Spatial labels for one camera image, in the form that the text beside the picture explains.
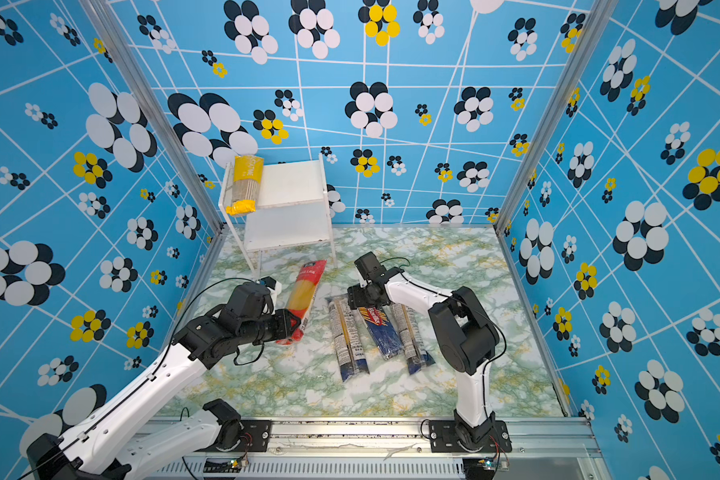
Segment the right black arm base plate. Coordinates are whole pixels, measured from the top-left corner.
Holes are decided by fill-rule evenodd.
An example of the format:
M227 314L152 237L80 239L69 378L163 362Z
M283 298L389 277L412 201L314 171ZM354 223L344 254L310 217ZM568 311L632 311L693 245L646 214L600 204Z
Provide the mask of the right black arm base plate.
M507 424L501 420L487 420L478 427L456 420L429 420L424 433L433 453L494 455L513 451Z

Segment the red spaghetti bag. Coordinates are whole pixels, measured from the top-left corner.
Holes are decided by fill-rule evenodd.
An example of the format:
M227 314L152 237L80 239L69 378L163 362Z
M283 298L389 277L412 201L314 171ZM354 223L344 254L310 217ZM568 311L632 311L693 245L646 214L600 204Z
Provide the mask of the red spaghetti bag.
M297 275L286 309L300 321L299 326L286 339L277 340L279 345L291 345L302 340L307 329L310 310L326 268L326 260L310 261L302 265Z

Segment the yellow spaghetti bag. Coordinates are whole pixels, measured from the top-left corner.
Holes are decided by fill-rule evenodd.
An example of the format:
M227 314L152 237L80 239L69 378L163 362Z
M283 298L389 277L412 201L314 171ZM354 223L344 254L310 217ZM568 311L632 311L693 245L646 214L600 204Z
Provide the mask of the yellow spaghetti bag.
M225 181L222 208L230 216L245 216L257 210L263 178L264 159L237 156Z

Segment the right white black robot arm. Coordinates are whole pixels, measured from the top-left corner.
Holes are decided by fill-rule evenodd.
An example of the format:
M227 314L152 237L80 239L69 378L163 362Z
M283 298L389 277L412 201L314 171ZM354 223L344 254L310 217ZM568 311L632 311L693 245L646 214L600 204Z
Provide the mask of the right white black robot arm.
M352 307L402 305L426 316L439 350L455 370L455 431L461 444L476 451L494 433L490 368L502 356L506 337L466 286L444 289L418 280L401 267L385 267L372 252L354 261L361 281L348 288Z

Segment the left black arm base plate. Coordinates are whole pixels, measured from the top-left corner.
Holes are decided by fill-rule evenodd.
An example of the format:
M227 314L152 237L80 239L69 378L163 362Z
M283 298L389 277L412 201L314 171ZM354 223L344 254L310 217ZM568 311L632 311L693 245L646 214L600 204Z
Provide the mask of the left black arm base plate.
M219 452L263 453L272 434L271 420L242 419L221 427L216 442L210 447Z

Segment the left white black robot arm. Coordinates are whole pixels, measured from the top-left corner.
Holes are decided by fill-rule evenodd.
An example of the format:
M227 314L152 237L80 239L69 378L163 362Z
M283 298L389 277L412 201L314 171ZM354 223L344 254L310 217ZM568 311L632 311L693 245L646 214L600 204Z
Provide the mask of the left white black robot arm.
M188 321L144 372L107 402L93 391L89 408L66 408L60 430L47 429L26 447L32 479L143 479L197 450L248 450L256 435L221 399L149 436L136 435L183 388L243 345L263 347L290 337L300 321L276 306L281 284L271 277L236 286L228 301Z

